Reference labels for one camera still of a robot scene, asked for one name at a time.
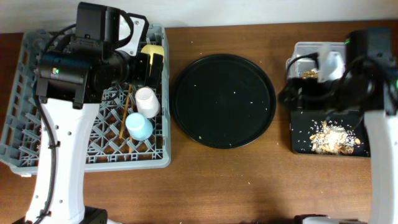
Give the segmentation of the food scraps and rice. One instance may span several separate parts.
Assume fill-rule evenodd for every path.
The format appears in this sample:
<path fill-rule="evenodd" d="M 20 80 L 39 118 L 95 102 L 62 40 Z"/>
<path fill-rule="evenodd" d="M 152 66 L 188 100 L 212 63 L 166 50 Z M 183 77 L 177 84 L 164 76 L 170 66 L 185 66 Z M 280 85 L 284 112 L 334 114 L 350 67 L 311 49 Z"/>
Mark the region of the food scraps and rice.
<path fill-rule="evenodd" d="M 314 121 L 310 128 L 315 132 L 309 137 L 310 149 L 316 154 L 348 156 L 364 144 L 354 131 L 336 121 Z"/>

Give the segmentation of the blue cup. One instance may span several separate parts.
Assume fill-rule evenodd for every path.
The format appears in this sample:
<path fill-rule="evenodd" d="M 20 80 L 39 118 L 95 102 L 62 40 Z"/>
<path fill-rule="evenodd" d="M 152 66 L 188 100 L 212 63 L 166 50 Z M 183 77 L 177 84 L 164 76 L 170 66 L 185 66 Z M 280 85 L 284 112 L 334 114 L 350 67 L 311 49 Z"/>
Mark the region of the blue cup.
<path fill-rule="evenodd" d="M 150 138 L 153 132 L 153 125 L 146 117 L 140 113 L 131 113 L 129 118 L 131 119 L 130 128 L 133 132 L 133 139 L 143 141 Z"/>

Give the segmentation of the grey dishwasher rack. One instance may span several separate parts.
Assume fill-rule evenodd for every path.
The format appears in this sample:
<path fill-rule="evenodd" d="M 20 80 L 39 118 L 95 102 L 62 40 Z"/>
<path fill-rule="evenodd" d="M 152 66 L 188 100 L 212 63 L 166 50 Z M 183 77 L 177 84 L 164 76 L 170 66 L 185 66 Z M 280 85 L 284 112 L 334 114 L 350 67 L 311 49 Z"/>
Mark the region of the grey dishwasher rack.
<path fill-rule="evenodd" d="M 1 162 L 23 177 L 35 175 L 39 163 L 40 115 L 32 97 L 32 87 L 36 80 L 35 64 L 50 38 L 51 34 L 45 30 L 23 35 L 9 104 L 4 110 L 6 116 L 1 133 Z M 116 99 L 101 104 L 88 143 L 86 172 L 155 169 L 170 164 L 169 78 L 169 63 L 166 62 L 161 83 L 155 89 L 161 109 L 150 120 L 154 127 L 152 136 L 144 141 L 133 139 L 130 143 L 126 128 L 123 138 L 119 139 L 128 86 L 121 88 Z"/>

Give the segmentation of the brown Nescafe Gold sachet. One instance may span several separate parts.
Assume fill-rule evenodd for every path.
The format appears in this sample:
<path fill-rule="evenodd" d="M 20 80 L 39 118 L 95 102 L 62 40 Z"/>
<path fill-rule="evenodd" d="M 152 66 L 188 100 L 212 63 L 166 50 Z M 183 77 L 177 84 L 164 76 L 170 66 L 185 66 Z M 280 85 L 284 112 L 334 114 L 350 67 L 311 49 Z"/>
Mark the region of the brown Nescafe Gold sachet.
<path fill-rule="evenodd" d="M 300 76 L 302 79 L 307 79 L 307 78 L 318 78 L 318 71 L 316 69 L 308 70 L 305 71 L 301 74 Z"/>

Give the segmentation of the wooden chopstick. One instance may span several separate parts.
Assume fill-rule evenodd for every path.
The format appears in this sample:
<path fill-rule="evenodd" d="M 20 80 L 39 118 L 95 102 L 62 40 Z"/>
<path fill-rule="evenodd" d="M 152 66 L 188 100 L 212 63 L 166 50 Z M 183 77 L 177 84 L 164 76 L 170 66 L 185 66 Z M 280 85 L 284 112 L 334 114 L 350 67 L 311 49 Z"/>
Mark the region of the wooden chopstick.
<path fill-rule="evenodd" d="M 134 100 L 133 100 L 134 99 L 134 95 L 133 95 L 133 93 L 134 93 L 133 86 L 129 85 L 129 92 L 128 92 L 129 108 L 127 109 L 129 114 L 127 116 L 126 127 L 127 127 L 128 132 L 129 132 L 129 142 L 130 143 L 133 142 L 133 138 L 132 138 L 133 132 L 132 132 L 132 130 L 130 128 L 131 119 L 129 118 L 130 114 L 134 112 Z"/>
<path fill-rule="evenodd" d="M 127 112 L 128 112 L 128 108 L 129 108 L 129 102 L 130 102 L 130 97 L 129 95 L 132 92 L 132 85 L 129 85 L 129 89 L 128 89 L 128 93 L 127 93 L 127 97 L 126 97 L 126 102 L 124 105 L 124 113 L 123 113 L 123 119 L 122 119 L 122 123 L 121 123 L 121 129 L 120 129 L 120 133 L 119 133 L 119 139 L 123 138 L 123 133 L 124 133 L 124 129 L 125 129 L 125 122 L 126 122 L 126 118 L 127 118 Z"/>

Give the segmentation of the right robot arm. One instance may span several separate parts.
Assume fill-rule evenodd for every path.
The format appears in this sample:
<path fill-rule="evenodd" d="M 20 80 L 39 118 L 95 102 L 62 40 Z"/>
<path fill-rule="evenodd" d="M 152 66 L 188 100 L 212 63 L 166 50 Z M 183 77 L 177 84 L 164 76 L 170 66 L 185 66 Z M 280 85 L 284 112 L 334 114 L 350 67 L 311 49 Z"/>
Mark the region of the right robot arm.
<path fill-rule="evenodd" d="M 296 153 L 371 160 L 371 223 L 397 222 L 397 60 L 388 28 L 298 42 L 279 103 Z"/>

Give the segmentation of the round black tray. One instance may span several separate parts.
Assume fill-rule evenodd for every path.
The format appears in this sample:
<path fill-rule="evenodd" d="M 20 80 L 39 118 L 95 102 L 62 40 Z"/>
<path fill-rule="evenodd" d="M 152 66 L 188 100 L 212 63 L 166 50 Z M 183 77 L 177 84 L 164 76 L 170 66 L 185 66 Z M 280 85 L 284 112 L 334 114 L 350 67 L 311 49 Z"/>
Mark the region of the round black tray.
<path fill-rule="evenodd" d="M 277 108 L 274 86 L 254 62 L 233 54 L 199 58 L 184 68 L 170 93 L 175 122 L 208 147 L 248 145 L 270 127 Z"/>

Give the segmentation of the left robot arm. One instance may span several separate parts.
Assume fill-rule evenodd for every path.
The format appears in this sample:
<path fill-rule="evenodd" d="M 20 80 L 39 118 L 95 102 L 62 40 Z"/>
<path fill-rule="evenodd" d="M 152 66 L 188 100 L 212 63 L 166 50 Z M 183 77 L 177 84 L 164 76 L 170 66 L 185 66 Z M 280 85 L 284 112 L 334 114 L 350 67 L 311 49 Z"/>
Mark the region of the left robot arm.
<path fill-rule="evenodd" d="M 35 190 L 21 223 L 108 223 L 103 208 L 83 201 L 90 134 L 104 92 L 161 74 L 161 54 L 138 51 L 149 22 L 143 15 L 81 2 L 74 24 L 47 42 L 33 87 L 40 115 Z"/>

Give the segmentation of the black rectangular tray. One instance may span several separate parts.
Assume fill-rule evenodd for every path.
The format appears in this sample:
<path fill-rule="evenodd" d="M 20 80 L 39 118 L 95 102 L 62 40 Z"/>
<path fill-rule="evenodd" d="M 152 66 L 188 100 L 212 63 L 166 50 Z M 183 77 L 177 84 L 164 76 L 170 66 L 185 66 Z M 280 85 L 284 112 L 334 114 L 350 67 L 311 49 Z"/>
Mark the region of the black rectangular tray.
<path fill-rule="evenodd" d="M 309 137 L 315 132 L 310 128 L 314 121 L 336 121 L 345 129 L 354 131 L 357 138 L 364 143 L 356 149 L 352 155 L 354 157 L 370 157 L 368 135 L 364 127 L 364 121 L 360 120 L 358 110 L 346 110 L 344 112 L 325 112 L 325 111 L 293 111 L 290 113 L 290 135 L 292 140 L 292 150 L 299 154 L 316 154 L 310 149 Z"/>

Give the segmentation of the yellow bowl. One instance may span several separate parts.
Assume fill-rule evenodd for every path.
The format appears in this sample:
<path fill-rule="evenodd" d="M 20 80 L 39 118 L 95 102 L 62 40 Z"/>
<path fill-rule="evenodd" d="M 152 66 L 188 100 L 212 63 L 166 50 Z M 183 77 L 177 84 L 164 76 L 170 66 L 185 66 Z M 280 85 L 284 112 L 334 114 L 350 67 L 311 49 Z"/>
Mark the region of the yellow bowl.
<path fill-rule="evenodd" d="M 147 54 L 150 56 L 150 72 L 152 71 L 152 66 L 155 65 L 155 58 L 159 59 L 159 57 L 161 56 L 161 62 L 164 63 L 165 60 L 165 50 L 161 45 L 145 45 L 142 50 L 141 53 Z"/>

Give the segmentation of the clear plastic waste bin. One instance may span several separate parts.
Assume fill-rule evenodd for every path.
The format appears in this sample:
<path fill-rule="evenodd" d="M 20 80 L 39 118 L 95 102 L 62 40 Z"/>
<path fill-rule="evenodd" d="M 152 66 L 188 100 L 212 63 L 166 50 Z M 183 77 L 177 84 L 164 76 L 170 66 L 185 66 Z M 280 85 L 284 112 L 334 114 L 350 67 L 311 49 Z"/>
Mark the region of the clear plastic waste bin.
<path fill-rule="evenodd" d="M 291 58 L 288 58 L 286 61 L 286 65 L 288 65 L 292 59 L 302 55 L 319 52 L 321 50 L 338 52 L 341 55 L 343 64 L 345 64 L 346 52 L 345 44 L 343 42 L 297 42 Z M 289 74 L 286 75 L 286 79 L 301 77 L 302 73 L 314 68 L 316 68 L 316 66 L 313 60 L 309 58 L 300 59 L 290 66 Z"/>

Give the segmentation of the pink cup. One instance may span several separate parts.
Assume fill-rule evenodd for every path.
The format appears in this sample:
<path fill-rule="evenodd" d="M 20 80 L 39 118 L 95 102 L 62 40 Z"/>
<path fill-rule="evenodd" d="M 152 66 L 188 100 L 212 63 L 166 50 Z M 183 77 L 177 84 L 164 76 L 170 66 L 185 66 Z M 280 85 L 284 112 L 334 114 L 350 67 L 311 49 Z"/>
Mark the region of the pink cup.
<path fill-rule="evenodd" d="M 149 87 L 142 87 L 135 94 L 137 111 L 145 118 L 154 118 L 160 111 L 160 103 L 155 92 Z"/>

